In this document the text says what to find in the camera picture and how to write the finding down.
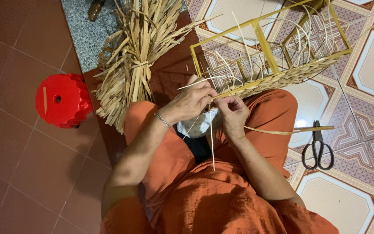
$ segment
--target orange clothing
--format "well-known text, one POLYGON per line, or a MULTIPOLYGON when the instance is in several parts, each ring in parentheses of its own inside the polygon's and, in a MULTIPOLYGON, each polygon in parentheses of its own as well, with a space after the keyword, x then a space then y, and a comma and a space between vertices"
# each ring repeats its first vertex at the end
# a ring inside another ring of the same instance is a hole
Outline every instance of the orange clothing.
MULTIPOLYGON (((259 93, 245 101, 246 126, 292 131, 297 102, 282 89, 259 93)), ((135 102, 124 120, 126 141, 154 117, 158 108, 135 102)), ((284 177, 290 136, 245 130, 258 152, 284 177)), ((288 200, 268 203, 250 185, 222 127, 216 131, 215 168, 211 160, 195 164, 193 154, 171 128, 157 149, 142 181, 148 221, 138 198, 120 200, 102 221, 101 233, 338 233, 329 221, 288 200)))

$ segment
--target yellow frame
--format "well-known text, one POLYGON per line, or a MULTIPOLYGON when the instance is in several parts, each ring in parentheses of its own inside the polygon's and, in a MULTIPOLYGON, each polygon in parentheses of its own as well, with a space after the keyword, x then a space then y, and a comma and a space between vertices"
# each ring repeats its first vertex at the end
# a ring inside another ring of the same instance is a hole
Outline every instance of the yellow frame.
MULTIPOLYGON (((278 12, 281 12, 281 11, 284 11, 284 10, 286 10, 286 9, 293 8, 293 7, 295 7, 295 6, 302 5, 302 4, 304 4, 304 3, 308 3, 308 2, 311 2, 311 1, 315 1, 315 0, 304 0, 304 1, 302 1, 302 2, 295 3, 295 4, 291 5, 291 6, 288 6, 288 7, 285 7, 285 8, 279 9, 279 10, 276 10, 276 11, 274 11, 274 12, 271 12, 271 13, 269 13, 269 14, 263 15, 263 16, 261 16, 261 17, 254 18, 254 19, 250 19, 250 20, 248 20, 248 21, 246 21, 246 22, 244 22, 244 23, 242 23, 242 24, 239 25, 240 28, 246 27, 246 26, 248 26, 248 25, 252 25, 253 30, 255 31, 255 35, 256 35, 256 37, 257 37, 257 40, 259 41, 259 44, 261 45, 262 52, 264 53, 264 55, 265 55, 265 57, 266 57, 266 61, 268 62, 269 67, 271 68, 273 74, 272 74, 271 76, 265 77, 265 78, 263 78, 263 79, 255 80, 254 82, 251 82, 251 83, 245 84, 245 85, 243 85, 243 86, 241 86, 241 87, 239 87, 239 88, 236 88, 235 90, 233 90, 234 92, 237 92, 237 91, 240 91, 240 90, 243 90, 243 89, 246 89, 246 88, 251 88, 251 87, 257 85, 258 83, 260 83, 260 82, 263 81, 263 80, 270 79, 271 77, 273 77, 273 76, 275 76, 275 75, 278 75, 278 74, 280 74, 280 73, 282 73, 282 72, 286 72, 286 70, 283 70, 283 71, 281 71, 281 72, 279 71, 278 65, 277 65, 277 63, 275 62, 275 59, 274 59, 274 57, 273 57, 273 55, 272 55, 271 47, 269 46, 269 44, 268 44, 268 42, 267 42, 267 40, 266 40, 266 38, 265 38, 265 35, 263 34, 262 28, 261 28, 261 26, 259 25, 259 21, 262 20, 262 19, 264 19, 264 18, 266 18, 266 17, 272 16, 272 15, 278 13, 278 12)), ((320 6, 323 5, 324 3, 326 4, 326 6, 329 6, 329 4, 330 4, 330 0, 318 0, 318 2, 315 4, 315 6, 314 6, 313 8, 314 8, 315 10, 317 10, 317 9, 320 8, 320 6)), ((337 26, 337 28, 338 28, 338 30, 339 30, 339 32, 340 32, 341 39, 343 40, 344 45, 346 46, 346 49, 345 49, 345 50, 342 50, 342 51, 339 51, 339 52, 335 52, 334 54, 331 54, 331 55, 326 56, 326 57, 323 57, 323 58, 319 58, 319 59, 316 59, 316 60, 311 60, 308 64, 304 64, 304 65, 301 65, 301 66, 298 66, 298 67, 294 67, 294 68, 291 68, 291 69, 299 69, 299 68, 301 68, 301 67, 304 67, 304 66, 306 66, 306 65, 309 65, 309 64, 312 64, 312 63, 315 63, 315 62, 318 62, 318 61, 322 61, 322 60, 326 60, 326 59, 334 59, 334 58, 337 58, 337 57, 340 57, 340 56, 343 56, 343 55, 346 55, 346 54, 350 54, 350 53, 351 53, 350 45, 349 45, 349 43, 347 42, 347 38, 346 38, 346 35, 345 35, 344 32, 343 32, 343 29, 342 29, 341 26, 340 26, 340 23, 339 23, 339 21, 338 21, 338 19, 337 19, 337 15, 336 15, 336 13, 335 13, 335 11, 334 11, 334 8, 333 8, 332 5, 330 5, 329 7, 330 7, 330 13, 331 13, 331 15, 332 15, 332 17, 333 17, 333 19, 334 19, 334 22, 335 22, 335 24, 336 24, 336 26, 337 26)), ((310 15, 312 15, 312 14, 315 12, 314 9, 311 9, 311 10, 309 11, 309 14, 310 14, 310 15)), ((303 17, 301 18, 301 20, 300 20, 299 23, 298 23, 299 26, 302 27, 302 26, 304 25, 304 23, 305 23, 307 20, 308 20, 308 14, 307 14, 307 13, 304 13, 303 17)), ((192 58, 193 58, 193 60, 194 60, 195 69, 196 69, 197 75, 198 75, 199 77, 201 77, 204 73, 207 73, 207 72, 202 73, 202 71, 200 70, 199 62, 197 61, 197 56, 196 56, 196 53, 195 53, 195 51, 194 51, 194 48, 197 47, 197 46, 200 46, 200 45, 202 45, 202 44, 204 44, 204 43, 207 43, 207 42, 209 42, 209 41, 211 41, 211 40, 213 40, 213 39, 216 39, 216 38, 222 37, 222 36, 224 36, 224 35, 226 35, 226 34, 228 34, 228 33, 231 33, 231 32, 233 32, 233 31, 236 31, 236 30, 238 30, 238 29, 239 29, 239 27, 238 27, 238 26, 235 26, 235 27, 232 27, 232 28, 230 28, 230 29, 228 29, 228 30, 225 30, 225 31, 223 31, 223 32, 221 32, 221 33, 219 33, 219 34, 213 36, 213 37, 207 38, 206 40, 200 41, 200 42, 197 43, 197 44, 190 45, 191 55, 192 55, 192 58)), ((290 40, 290 39, 293 37, 293 35, 296 33, 296 31, 297 31, 297 26, 295 26, 295 28, 293 29, 293 31, 292 31, 292 32, 291 32, 291 33, 290 33, 290 34, 289 34, 289 35, 284 39, 284 41, 282 42, 282 45, 281 45, 281 46, 283 47, 284 54, 285 54, 285 58, 286 58, 286 61, 288 62, 288 64, 289 64, 291 61, 290 61, 290 56, 289 56, 288 50, 286 49, 285 44, 288 42, 288 40, 290 40)), ((240 69, 240 72, 241 72, 243 78, 246 79, 245 76, 244 76, 244 71, 243 71, 242 65, 241 65, 240 62, 239 62, 239 61, 242 60, 242 59, 244 59, 244 58, 241 58, 241 59, 239 59, 239 60, 236 60, 236 61, 234 61, 234 63, 237 63, 237 64, 238 64, 239 69, 240 69)), ((219 95, 218 97, 225 97, 225 96, 228 96, 228 95, 230 95, 230 93, 224 93, 224 94, 219 95)))

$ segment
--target bottle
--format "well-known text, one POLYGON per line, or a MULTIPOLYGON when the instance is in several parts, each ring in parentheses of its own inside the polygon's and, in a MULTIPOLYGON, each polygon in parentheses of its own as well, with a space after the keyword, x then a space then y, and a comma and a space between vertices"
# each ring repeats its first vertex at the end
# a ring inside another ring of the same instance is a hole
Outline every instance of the bottle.
POLYGON ((98 14, 101 12, 103 5, 105 4, 105 0, 93 0, 92 4, 90 5, 87 14, 89 16, 89 20, 92 22, 96 21, 98 14))

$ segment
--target scissors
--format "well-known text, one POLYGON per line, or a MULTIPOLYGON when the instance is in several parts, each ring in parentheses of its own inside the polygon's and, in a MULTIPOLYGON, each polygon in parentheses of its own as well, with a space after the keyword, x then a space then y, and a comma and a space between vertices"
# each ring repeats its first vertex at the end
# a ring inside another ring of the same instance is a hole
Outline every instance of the scissors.
MULTIPOLYGON (((314 127, 319 127, 319 126, 320 126, 319 121, 315 120, 314 121, 314 127)), ((327 171, 327 170, 330 170, 334 166, 333 150, 331 149, 331 147, 328 144, 325 144, 322 141, 321 131, 313 131, 313 142, 304 147, 303 155, 302 155, 302 162, 303 162, 304 167, 307 168, 307 169, 310 169, 310 170, 313 170, 313 169, 319 167, 321 170, 327 171), (317 154, 317 151, 315 150, 315 143, 316 142, 319 142, 319 144, 320 144, 318 154, 317 154), (314 161, 315 161, 315 164, 314 164, 313 167, 309 167, 305 163, 305 152, 307 151, 309 146, 311 146, 311 148, 313 149, 313 155, 314 155, 314 161), (330 158, 331 158, 330 165, 326 168, 322 167, 322 165, 321 165, 321 157, 322 157, 322 153, 323 153, 323 150, 324 150, 324 146, 327 146, 328 150, 330 151, 330 158)))

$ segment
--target scissor handle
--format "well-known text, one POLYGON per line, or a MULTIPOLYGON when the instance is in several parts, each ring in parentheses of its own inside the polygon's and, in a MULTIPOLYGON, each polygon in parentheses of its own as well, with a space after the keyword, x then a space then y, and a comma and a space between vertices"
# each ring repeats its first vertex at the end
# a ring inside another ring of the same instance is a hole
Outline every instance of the scissor handle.
POLYGON ((327 170, 330 170, 331 168, 333 168, 333 166, 334 166, 333 150, 331 149, 331 147, 328 144, 324 144, 323 142, 321 142, 320 154, 318 156, 318 167, 321 168, 321 170, 327 171, 327 170), (327 146, 328 151, 330 152, 330 165, 328 165, 328 167, 326 167, 326 168, 322 167, 322 165, 321 165, 321 157, 322 157, 322 151, 324 150, 324 146, 327 146))
POLYGON ((303 154, 301 156, 301 161, 304 165, 305 168, 309 169, 309 170, 314 170, 315 168, 317 168, 318 166, 318 159, 317 159, 317 155, 315 153, 315 142, 313 142, 312 144, 307 144, 304 149, 303 149, 303 154), (312 149, 313 149, 313 154, 314 154, 314 166, 313 167, 309 167, 306 163, 305 163, 305 152, 307 151, 308 147, 311 145, 312 149))

